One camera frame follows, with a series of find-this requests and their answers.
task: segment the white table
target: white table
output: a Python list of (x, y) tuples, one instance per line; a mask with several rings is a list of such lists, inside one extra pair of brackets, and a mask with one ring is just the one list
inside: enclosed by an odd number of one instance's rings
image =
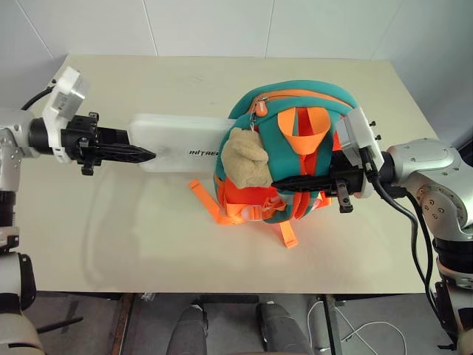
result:
[[(138, 112), (226, 118), (248, 90), (304, 78), (351, 92), (378, 123), (383, 149), (435, 137), (388, 61), (70, 55), (59, 72), (68, 65), (92, 85), (79, 113), (99, 112), (100, 126), (126, 129)], [(25, 160), (21, 175), (20, 250), (32, 257), (40, 290), (423, 291), (409, 221), (375, 195), (353, 198), (351, 214), (334, 204), (293, 221), (299, 246), (286, 249), (264, 223), (215, 224), (187, 188), (200, 178), (212, 191), (211, 174), (103, 162), (84, 177), (76, 163), (43, 156)]]

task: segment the white power bank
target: white power bank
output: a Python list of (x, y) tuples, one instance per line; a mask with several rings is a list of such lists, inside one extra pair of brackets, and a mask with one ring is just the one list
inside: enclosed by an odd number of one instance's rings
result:
[(212, 172), (220, 143), (235, 120), (138, 114), (130, 122), (130, 143), (156, 154), (140, 163), (147, 172)]

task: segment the zipper pull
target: zipper pull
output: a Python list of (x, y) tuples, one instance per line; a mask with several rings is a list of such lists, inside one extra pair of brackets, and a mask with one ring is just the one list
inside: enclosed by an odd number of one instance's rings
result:
[(268, 108), (266, 107), (266, 100), (268, 98), (261, 98), (256, 102), (255, 113), (258, 117), (264, 117), (268, 114)]

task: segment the backpack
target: backpack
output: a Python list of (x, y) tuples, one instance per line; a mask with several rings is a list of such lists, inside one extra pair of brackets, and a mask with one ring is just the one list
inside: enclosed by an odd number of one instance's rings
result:
[[(295, 80), (251, 90), (231, 110), (234, 127), (254, 129), (268, 153), (273, 181), (295, 175), (328, 175), (333, 150), (340, 150), (336, 122), (358, 105), (341, 87), (321, 81)], [(189, 187), (219, 224), (247, 220), (278, 223), (283, 242), (290, 248), (297, 239), (289, 220), (302, 218), (313, 209), (328, 206), (323, 192), (289, 192), (270, 187), (238, 189), (226, 176), (220, 144), (214, 174), (218, 204), (198, 180)]]

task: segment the plush toy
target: plush toy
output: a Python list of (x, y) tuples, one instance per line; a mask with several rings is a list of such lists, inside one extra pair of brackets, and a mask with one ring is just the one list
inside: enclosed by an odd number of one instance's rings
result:
[(220, 158), (225, 174), (238, 189), (271, 186), (269, 157), (258, 132), (233, 128)]

